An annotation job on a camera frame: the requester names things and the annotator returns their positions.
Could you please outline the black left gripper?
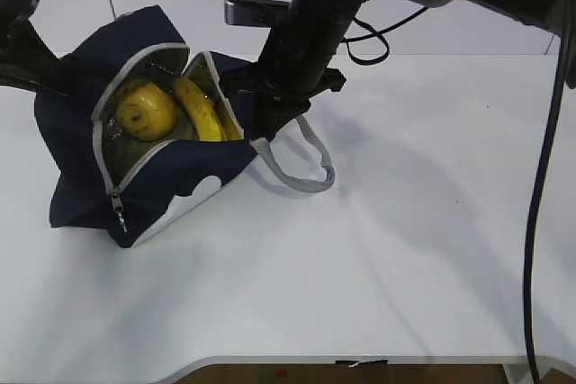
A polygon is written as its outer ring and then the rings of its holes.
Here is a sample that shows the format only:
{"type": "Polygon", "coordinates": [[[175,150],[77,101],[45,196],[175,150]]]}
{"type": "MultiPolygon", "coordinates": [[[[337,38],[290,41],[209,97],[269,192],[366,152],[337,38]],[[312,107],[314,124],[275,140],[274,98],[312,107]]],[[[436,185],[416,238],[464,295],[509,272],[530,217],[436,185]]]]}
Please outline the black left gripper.
{"type": "Polygon", "coordinates": [[[1,86],[69,95],[72,75],[30,21],[39,2],[1,0],[1,86]]]}

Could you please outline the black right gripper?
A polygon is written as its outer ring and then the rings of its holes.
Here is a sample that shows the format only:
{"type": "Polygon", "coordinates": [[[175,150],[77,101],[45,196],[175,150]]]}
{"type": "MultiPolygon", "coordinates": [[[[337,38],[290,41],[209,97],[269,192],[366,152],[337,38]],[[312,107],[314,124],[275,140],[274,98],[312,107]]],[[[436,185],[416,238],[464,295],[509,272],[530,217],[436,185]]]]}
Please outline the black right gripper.
{"type": "Polygon", "coordinates": [[[340,70],[291,60],[220,59],[220,89],[240,119],[254,119],[251,138],[272,140],[290,121],[306,113],[311,99],[339,92],[346,79],[340,70]]]}

